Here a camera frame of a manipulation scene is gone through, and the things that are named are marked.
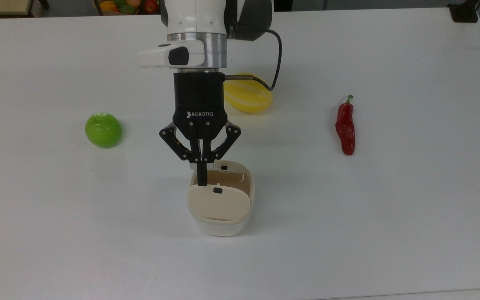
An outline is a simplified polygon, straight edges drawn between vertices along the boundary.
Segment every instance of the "green apple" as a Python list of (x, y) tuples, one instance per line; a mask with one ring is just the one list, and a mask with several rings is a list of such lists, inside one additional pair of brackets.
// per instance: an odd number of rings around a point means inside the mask
[(120, 140), (122, 126), (113, 115), (100, 112), (88, 118), (84, 132), (92, 144), (110, 148)]

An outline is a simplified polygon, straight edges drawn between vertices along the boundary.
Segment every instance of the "red chili pepper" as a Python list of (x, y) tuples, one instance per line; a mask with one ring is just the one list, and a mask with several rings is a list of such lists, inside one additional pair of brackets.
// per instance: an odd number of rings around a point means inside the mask
[(340, 105), (337, 116), (337, 133), (342, 142), (342, 151), (345, 155), (352, 155), (355, 151), (355, 126), (353, 125), (353, 104), (349, 100), (353, 95), (347, 96), (345, 103)]

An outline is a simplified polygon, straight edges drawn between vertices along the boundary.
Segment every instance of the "black button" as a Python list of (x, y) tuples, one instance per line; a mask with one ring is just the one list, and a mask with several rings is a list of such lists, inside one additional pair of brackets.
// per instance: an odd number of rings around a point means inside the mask
[(188, 49), (186, 47), (179, 47), (170, 50), (170, 53), (168, 53), (168, 61), (170, 65), (188, 65)]

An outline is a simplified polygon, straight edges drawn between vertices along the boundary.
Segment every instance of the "white plastic container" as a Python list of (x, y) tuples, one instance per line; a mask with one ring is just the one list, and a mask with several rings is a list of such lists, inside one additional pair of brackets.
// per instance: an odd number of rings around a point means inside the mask
[(253, 209), (255, 185), (248, 169), (232, 161), (215, 161), (207, 186), (198, 186), (194, 172), (188, 188), (188, 209), (207, 234), (229, 237), (246, 224)]

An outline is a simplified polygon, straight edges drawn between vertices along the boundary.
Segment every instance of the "black bracket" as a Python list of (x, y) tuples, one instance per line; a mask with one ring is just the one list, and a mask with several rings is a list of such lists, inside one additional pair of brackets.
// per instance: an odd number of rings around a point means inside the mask
[(451, 18), (456, 23), (477, 23), (479, 17), (475, 5), (480, 0), (467, 0), (463, 4), (448, 4)]
[(177, 139), (177, 126), (172, 122), (167, 127), (160, 131), (160, 137), (166, 142), (166, 144), (179, 156), (181, 160), (188, 160), (190, 163), (194, 163), (197, 166), (197, 184), (199, 186), (207, 185), (207, 172), (206, 166), (208, 163), (213, 163), (215, 160), (221, 159), (227, 150), (231, 148), (236, 139), (240, 136), (242, 131), (240, 127), (233, 125), (227, 121), (225, 123), (225, 133), (227, 138), (218, 146), (214, 151), (211, 151), (211, 131), (212, 122), (208, 120), (205, 122), (206, 127), (203, 130), (202, 149), (198, 138), (196, 137), (195, 129), (189, 130), (190, 148), (189, 150)]

